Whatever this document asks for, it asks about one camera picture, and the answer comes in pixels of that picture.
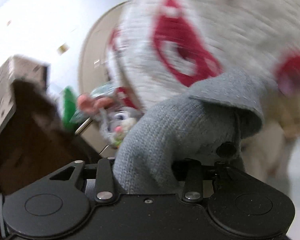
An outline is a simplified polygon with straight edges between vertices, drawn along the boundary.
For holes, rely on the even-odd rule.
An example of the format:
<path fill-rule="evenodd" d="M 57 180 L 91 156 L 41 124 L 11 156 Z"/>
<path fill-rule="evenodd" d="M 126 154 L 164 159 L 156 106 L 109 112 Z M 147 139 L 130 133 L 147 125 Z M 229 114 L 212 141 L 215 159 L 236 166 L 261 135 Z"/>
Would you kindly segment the grey knitted sweater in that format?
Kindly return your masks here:
<path fill-rule="evenodd" d="M 263 124 L 266 85 L 243 70 L 193 84 L 185 93 L 157 103 L 130 130 L 113 166 L 120 190 L 161 194 L 179 184 L 171 166 L 194 158 L 206 165 L 228 160 L 243 170 L 240 143 Z"/>

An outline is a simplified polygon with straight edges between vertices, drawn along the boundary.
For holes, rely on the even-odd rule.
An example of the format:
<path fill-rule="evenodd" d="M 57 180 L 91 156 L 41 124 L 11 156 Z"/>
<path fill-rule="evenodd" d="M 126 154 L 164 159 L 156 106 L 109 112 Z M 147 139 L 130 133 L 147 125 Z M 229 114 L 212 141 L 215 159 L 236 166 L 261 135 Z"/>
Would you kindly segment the grey bunny plush toy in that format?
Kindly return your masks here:
<path fill-rule="evenodd" d="M 77 98 L 77 109 L 71 117 L 73 124 L 82 124 L 90 119 L 98 124 L 101 137 L 114 149 L 118 149 L 131 128 L 141 119 L 143 113 L 122 103 L 128 99 L 122 92 L 116 92 L 111 82 L 97 87 L 90 94 Z"/>

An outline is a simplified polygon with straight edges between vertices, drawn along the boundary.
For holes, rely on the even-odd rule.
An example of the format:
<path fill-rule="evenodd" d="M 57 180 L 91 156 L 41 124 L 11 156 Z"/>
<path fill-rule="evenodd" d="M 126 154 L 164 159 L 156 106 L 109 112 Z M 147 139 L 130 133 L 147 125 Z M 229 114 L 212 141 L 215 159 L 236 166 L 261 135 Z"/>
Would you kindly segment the beige curved headboard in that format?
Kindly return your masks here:
<path fill-rule="evenodd" d="M 107 46 L 127 3 L 119 3 L 106 11 L 90 28 L 79 58 L 78 87 L 81 94 L 90 93 L 109 81 Z"/>

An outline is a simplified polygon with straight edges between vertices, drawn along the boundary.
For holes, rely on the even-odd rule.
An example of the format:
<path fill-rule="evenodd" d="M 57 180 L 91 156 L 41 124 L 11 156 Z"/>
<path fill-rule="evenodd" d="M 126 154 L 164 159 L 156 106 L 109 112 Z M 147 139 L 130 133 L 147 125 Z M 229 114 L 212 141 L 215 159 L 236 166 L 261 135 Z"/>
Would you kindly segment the white red quilted bedspread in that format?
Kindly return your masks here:
<path fill-rule="evenodd" d="M 192 96 L 259 111 L 277 66 L 300 54 L 300 0 L 130 0 L 107 49 L 129 106 Z"/>

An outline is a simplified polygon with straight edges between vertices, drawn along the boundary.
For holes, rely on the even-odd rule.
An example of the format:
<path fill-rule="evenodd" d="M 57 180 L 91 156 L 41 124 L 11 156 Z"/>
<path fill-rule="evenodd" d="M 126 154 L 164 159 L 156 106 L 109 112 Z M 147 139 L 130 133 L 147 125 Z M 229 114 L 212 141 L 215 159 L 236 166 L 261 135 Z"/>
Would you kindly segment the green object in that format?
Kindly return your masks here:
<path fill-rule="evenodd" d="M 77 96 L 74 94 L 71 87 L 65 87 L 62 91 L 63 110 L 61 119 L 63 128 L 71 134 L 74 134 L 77 129 L 77 123 L 71 121 L 77 110 L 76 102 Z"/>

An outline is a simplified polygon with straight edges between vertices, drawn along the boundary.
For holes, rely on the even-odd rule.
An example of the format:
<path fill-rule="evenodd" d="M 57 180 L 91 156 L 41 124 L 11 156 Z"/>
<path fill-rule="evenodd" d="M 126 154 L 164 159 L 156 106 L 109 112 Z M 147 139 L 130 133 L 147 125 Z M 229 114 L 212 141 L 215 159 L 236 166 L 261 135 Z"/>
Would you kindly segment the brown wooden nightstand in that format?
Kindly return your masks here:
<path fill-rule="evenodd" d="M 46 94 L 47 69 L 18 55 L 0 67 L 0 193 L 11 194 L 70 162 L 100 159 L 63 128 Z"/>

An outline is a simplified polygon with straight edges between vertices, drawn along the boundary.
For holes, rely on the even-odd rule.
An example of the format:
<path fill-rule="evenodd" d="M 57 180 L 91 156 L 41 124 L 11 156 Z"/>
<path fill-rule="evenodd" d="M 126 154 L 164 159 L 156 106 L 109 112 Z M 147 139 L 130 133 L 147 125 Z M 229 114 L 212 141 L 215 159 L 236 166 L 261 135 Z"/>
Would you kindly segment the checkered bed sheet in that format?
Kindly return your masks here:
<path fill-rule="evenodd" d="M 296 209 L 288 236 L 300 239 L 300 137 L 287 139 L 274 121 L 257 135 L 242 141 L 246 171 L 253 177 L 283 192 Z"/>

